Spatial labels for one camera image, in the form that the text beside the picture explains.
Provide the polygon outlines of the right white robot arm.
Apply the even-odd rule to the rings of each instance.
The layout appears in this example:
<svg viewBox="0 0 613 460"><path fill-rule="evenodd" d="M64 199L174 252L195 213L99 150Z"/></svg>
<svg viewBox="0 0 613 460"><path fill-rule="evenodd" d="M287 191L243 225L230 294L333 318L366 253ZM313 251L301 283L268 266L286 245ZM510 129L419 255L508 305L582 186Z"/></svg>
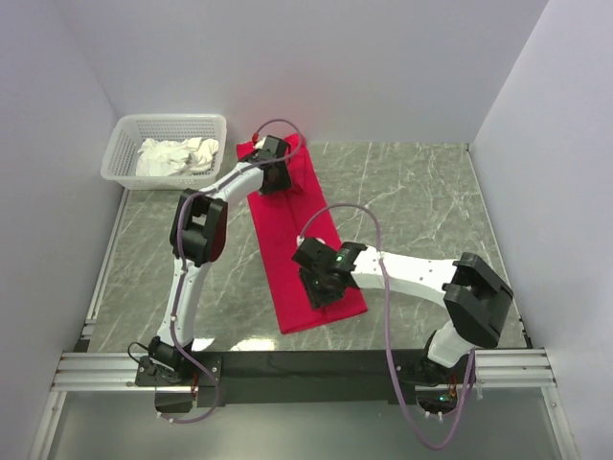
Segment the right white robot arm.
<svg viewBox="0 0 613 460"><path fill-rule="evenodd" d="M401 374L418 385L436 386L459 371L471 349L494 349L513 300L509 285L478 255L457 260L421 259L345 242L339 249L315 238L299 238L292 259L310 305L327 307L349 292L389 289L427 300L448 313L422 352Z"/></svg>

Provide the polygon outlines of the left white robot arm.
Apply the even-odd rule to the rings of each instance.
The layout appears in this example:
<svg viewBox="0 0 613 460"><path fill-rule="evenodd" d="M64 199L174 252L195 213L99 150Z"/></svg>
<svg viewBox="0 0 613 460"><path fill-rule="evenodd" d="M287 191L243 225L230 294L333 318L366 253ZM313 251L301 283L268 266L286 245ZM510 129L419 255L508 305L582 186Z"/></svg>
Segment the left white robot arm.
<svg viewBox="0 0 613 460"><path fill-rule="evenodd" d="M182 192L170 230L174 264L169 301L148 345L149 358L168 384L181 384L203 372L192 355L194 320L205 278L225 247L229 210L253 193L289 189L288 166L302 144L302 137L292 147L267 135L217 182Z"/></svg>

